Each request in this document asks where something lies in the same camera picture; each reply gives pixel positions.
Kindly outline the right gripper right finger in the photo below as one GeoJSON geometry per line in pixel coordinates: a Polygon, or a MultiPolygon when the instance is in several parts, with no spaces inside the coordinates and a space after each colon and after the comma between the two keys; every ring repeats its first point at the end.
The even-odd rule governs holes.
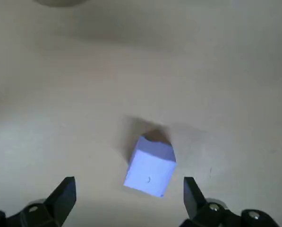
{"type": "Polygon", "coordinates": [[[182,227],[277,227],[267,213],[246,209],[236,215],[219,202],[208,201],[193,177],[184,177],[183,200],[189,218],[182,227]]]}

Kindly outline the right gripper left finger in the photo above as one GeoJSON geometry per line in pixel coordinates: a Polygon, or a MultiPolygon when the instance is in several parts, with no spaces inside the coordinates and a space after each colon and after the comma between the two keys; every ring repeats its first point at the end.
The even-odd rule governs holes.
{"type": "Polygon", "coordinates": [[[75,177],[66,177],[43,202],[29,204],[10,217],[0,210],[0,227],[60,227],[76,200],[75,177]]]}

